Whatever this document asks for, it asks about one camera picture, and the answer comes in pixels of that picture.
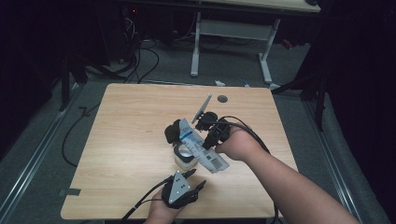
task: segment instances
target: white table leg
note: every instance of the white table leg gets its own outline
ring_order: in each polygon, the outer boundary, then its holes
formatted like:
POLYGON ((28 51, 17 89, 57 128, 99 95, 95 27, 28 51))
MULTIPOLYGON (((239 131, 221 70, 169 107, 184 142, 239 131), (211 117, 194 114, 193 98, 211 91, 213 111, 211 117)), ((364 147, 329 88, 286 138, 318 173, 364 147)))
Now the white table leg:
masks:
POLYGON ((271 46, 274 42, 274 38, 276 35, 277 28, 279 26, 280 19, 275 20, 274 25, 271 29, 271 32, 268 37, 267 45, 265 47, 264 53, 259 54, 260 64, 262 65, 262 75, 264 76, 264 81, 267 84, 272 83, 270 70, 268 69, 267 57, 270 52, 271 46))
POLYGON ((201 35, 201 12, 197 12, 197 22, 195 28, 195 47, 194 47, 194 52, 192 54, 192 63, 191 63, 192 77, 198 77, 200 35, 201 35))

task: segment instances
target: wooden table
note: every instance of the wooden table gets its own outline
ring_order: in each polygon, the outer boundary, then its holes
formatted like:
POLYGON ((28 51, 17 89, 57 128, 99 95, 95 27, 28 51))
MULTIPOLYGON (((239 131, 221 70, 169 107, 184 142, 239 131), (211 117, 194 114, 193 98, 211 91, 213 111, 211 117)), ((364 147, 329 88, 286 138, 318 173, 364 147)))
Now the wooden table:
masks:
MULTIPOLYGON (((268 89, 110 84, 70 186, 81 192, 66 196, 62 217, 120 219, 149 189, 180 170, 163 132, 176 119, 191 122, 209 93, 206 111, 240 118, 275 157, 297 169, 268 89), (219 95, 228 102, 220 103, 219 95)), ((206 180, 205 188, 179 218, 272 217, 273 201, 256 176, 244 163, 223 158, 230 167, 214 175, 199 163, 194 167, 191 186, 206 180)), ((131 218, 146 218, 148 210, 144 203, 131 218)))

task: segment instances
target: black device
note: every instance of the black device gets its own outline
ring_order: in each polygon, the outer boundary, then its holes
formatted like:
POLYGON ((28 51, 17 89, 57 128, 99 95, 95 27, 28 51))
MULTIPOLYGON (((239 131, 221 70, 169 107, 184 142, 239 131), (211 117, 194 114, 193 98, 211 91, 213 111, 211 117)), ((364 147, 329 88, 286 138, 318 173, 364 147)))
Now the black device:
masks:
POLYGON ((198 131, 208 131, 202 147, 210 149, 216 146, 219 141, 225 142, 230 137, 230 123, 225 118, 220 118, 213 112, 201 112, 198 115, 198 123, 195 129, 198 131))
POLYGON ((145 202, 155 201, 155 200, 146 200, 146 198, 150 195, 152 191, 163 186, 163 193, 161 195, 162 200, 166 203, 168 207, 178 209, 183 206, 186 206, 189 203, 194 203, 198 200, 198 192, 204 188, 204 184, 206 180, 201 182, 195 189, 190 190, 191 187, 187 182, 187 178, 195 173, 196 169, 189 170, 186 173, 181 173, 177 171, 174 175, 170 175, 165 180, 154 186, 150 189, 143 198, 137 202, 137 204, 129 210, 125 216, 120 220, 119 224, 123 224, 127 222, 128 217, 136 211, 136 209, 145 202))

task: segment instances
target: hand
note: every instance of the hand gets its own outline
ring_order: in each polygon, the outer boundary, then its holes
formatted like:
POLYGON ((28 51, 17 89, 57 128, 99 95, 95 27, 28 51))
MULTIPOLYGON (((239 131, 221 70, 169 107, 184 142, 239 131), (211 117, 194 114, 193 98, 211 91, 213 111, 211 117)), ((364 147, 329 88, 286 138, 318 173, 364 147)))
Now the hand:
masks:
POLYGON ((155 201, 151 201, 148 219, 145 221, 146 224, 171 224, 183 210, 184 207, 179 209, 168 207, 162 200, 162 194, 163 190, 161 189, 152 197, 155 201))
POLYGON ((257 150, 262 150, 262 147, 248 132, 231 126, 230 137, 224 143, 217 145, 215 150, 217 153, 225 153, 232 160, 246 161, 249 155, 255 155, 257 150))

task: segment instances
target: metal frame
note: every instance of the metal frame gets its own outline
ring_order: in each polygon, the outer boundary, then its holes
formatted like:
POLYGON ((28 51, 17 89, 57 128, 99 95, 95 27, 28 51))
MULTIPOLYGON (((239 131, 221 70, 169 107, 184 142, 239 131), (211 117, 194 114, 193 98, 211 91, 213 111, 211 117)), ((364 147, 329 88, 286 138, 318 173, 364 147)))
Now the metal frame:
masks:
POLYGON ((271 74, 268 68, 267 57, 276 36, 280 19, 275 19, 272 26, 253 25, 247 23, 202 20, 201 12, 197 12, 195 27, 195 46, 192 53, 191 76, 198 77, 200 59, 200 38, 201 35, 219 35, 236 38, 246 38, 255 40, 265 40, 266 46, 263 53, 259 53, 260 65, 262 66, 262 76, 267 84, 272 83, 271 74))

